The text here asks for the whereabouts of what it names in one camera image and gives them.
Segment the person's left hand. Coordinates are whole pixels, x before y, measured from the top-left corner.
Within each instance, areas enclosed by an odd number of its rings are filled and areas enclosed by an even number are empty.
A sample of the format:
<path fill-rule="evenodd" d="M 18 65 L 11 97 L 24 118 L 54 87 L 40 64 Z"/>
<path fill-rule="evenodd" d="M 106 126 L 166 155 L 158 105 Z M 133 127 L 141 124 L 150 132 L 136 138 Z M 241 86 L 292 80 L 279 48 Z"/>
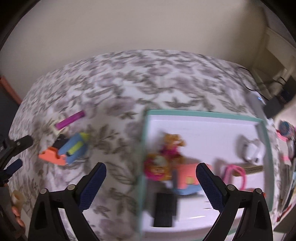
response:
<path fill-rule="evenodd" d="M 11 194 L 11 204 L 12 204 L 11 209 L 13 211 L 13 214 L 16 218 L 17 223 L 20 225 L 23 231 L 25 231 L 26 229 L 26 225 L 21 219 L 21 211 L 22 211 L 24 202 L 25 202 L 24 195 L 21 192 L 14 190 Z"/>

